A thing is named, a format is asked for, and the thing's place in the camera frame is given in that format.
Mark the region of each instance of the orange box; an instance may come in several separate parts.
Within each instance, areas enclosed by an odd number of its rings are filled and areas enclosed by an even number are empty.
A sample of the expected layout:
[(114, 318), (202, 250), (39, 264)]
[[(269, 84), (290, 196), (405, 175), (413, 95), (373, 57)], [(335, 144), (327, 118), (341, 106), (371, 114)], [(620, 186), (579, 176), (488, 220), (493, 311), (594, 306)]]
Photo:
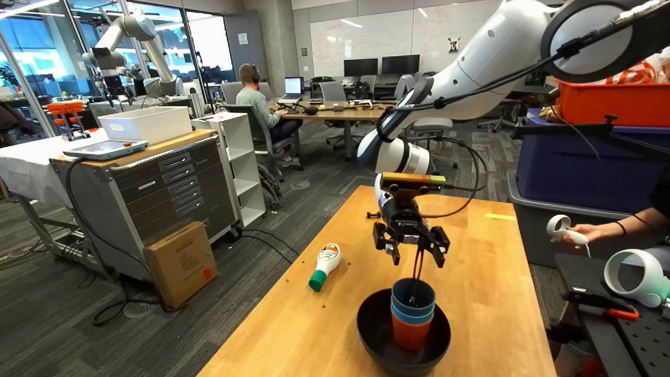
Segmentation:
[(559, 84), (557, 108), (566, 124), (605, 124), (615, 115), (615, 126), (670, 129), (670, 84)]

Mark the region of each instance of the wooden tabletop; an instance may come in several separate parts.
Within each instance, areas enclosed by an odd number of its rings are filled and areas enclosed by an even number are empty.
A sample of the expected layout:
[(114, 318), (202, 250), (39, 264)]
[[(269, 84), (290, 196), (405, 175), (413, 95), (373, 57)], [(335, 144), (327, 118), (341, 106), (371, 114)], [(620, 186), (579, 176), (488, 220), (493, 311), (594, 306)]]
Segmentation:
[(304, 111), (287, 111), (283, 120), (322, 120), (322, 121), (377, 121), (382, 114), (389, 108), (387, 102), (365, 108), (365, 106), (319, 106), (319, 114), (309, 115)]
[[(418, 198), (421, 213), (445, 213), (461, 204), (459, 198)], [(415, 250), (406, 245), (393, 266), (374, 250), (367, 212), (377, 212), (374, 196), (360, 186), (202, 376), (382, 376), (360, 341), (357, 313), (371, 294), (411, 276)], [(474, 201), (459, 216), (430, 223), (443, 224), (453, 242), (445, 269), (432, 257), (424, 266), (453, 330), (433, 376), (556, 376), (514, 207)], [(319, 248), (333, 242), (343, 262), (315, 294), (309, 278)]]

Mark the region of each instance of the person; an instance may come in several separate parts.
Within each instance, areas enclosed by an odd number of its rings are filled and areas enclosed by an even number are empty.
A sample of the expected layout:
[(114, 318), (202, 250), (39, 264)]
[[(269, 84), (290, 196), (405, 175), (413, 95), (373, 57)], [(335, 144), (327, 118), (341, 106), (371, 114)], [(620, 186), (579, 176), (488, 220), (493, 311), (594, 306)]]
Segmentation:
[(572, 230), (586, 235), (588, 243), (633, 235), (668, 235), (670, 230), (670, 167), (664, 169), (645, 207), (622, 220), (605, 224), (577, 224)]
[(239, 79), (243, 82), (243, 90), (236, 95), (235, 106), (252, 108), (254, 115), (270, 129), (270, 139), (275, 143), (292, 139), (299, 130), (299, 120), (281, 120), (283, 111), (272, 111), (269, 108), (269, 101), (257, 86), (259, 74), (255, 66), (240, 66)]

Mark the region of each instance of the person's arm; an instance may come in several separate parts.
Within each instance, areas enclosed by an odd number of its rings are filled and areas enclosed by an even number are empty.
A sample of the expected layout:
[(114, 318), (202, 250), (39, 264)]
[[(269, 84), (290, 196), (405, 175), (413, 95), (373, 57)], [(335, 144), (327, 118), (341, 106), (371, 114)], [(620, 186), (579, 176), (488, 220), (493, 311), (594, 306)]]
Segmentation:
[(270, 129), (275, 129), (281, 121), (281, 115), (270, 111), (269, 101), (265, 97), (255, 99), (255, 109), (257, 115), (261, 115)]
[(633, 237), (633, 235), (667, 235), (668, 232), (668, 218), (655, 209), (647, 207), (635, 216), (626, 216), (615, 223), (605, 224), (577, 224), (572, 230), (583, 232), (588, 237), (588, 243), (601, 240), (618, 240), (618, 237)]
[(647, 207), (635, 216), (622, 218), (626, 235), (667, 235), (668, 218), (658, 207)]

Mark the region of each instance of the person's hand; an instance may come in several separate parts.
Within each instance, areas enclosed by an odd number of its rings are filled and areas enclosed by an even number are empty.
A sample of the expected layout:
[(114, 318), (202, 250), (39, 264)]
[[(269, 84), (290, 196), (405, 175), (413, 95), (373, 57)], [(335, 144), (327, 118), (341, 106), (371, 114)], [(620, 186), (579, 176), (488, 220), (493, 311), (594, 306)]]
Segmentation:
[[(608, 237), (608, 235), (605, 235), (605, 228), (604, 228), (604, 226), (594, 226), (594, 224), (577, 224), (577, 226), (572, 226), (570, 230), (584, 235), (584, 237), (588, 240), (588, 243), (594, 243), (594, 242)], [(570, 240), (570, 235), (564, 235), (564, 243), (577, 245), (577, 243)]]

